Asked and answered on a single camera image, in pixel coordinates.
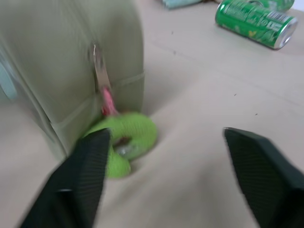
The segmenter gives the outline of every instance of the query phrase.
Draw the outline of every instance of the table surface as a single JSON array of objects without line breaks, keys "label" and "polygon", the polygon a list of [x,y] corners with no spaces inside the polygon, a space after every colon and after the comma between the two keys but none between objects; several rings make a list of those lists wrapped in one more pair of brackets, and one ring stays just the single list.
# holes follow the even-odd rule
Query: table surface
[{"label": "table surface", "polygon": [[[272,51],[217,27],[214,3],[172,11],[156,0],[136,3],[145,35],[143,111],[159,139],[132,163],[130,177],[107,180],[96,227],[256,228],[222,129],[266,136],[304,170],[304,14],[289,12],[299,26]],[[57,162],[16,106],[0,116],[0,221],[10,228]]]}]

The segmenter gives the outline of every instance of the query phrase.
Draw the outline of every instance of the green fuzzy object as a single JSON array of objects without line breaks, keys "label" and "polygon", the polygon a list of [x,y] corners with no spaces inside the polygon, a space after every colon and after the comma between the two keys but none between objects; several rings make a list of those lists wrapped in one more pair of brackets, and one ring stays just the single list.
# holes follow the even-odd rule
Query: green fuzzy object
[{"label": "green fuzzy object", "polygon": [[[108,178],[121,178],[130,174],[129,160],[148,152],[154,146],[157,138],[155,124],[147,116],[139,113],[109,116],[92,127],[86,135],[104,128],[108,128],[111,132],[111,147],[107,163]],[[126,147],[127,152],[119,155],[113,145],[122,138],[130,138],[130,141]]]}]

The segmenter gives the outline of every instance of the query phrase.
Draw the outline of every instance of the blue object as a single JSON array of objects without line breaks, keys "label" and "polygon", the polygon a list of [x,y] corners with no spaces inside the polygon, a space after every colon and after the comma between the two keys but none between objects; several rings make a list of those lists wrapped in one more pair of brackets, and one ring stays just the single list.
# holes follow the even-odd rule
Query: blue object
[{"label": "blue object", "polygon": [[202,0],[162,0],[162,2],[164,3],[164,5],[168,9],[188,6],[188,5],[192,5],[192,4],[195,4],[195,3],[199,3],[201,1]]},{"label": "blue object", "polygon": [[9,73],[5,69],[4,65],[0,62],[0,89],[3,90],[8,99],[15,99],[17,91],[10,78]]}]

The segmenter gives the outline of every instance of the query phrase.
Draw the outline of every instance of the can label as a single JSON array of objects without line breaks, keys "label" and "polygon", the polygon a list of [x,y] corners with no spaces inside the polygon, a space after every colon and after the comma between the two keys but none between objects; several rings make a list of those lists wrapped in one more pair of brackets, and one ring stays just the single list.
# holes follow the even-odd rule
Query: can label
[{"label": "can label", "polygon": [[272,48],[276,48],[281,31],[292,19],[243,0],[223,1],[216,14],[216,22],[220,26]]},{"label": "can label", "polygon": [[265,7],[273,11],[285,12],[289,10],[295,0],[245,0],[248,3],[254,4],[256,6]]}]

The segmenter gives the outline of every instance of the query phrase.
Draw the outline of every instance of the can top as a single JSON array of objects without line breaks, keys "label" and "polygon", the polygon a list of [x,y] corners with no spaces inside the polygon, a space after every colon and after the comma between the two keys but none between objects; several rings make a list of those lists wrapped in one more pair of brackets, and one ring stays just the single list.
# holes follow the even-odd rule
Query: can top
[{"label": "can top", "polygon": [[298,24],[298,20],[293,18],[281,31],[280,36],[275,42],[274,49],[280,49],[285,46],[290,40],[292,34],[294,33],[296,26]]}]

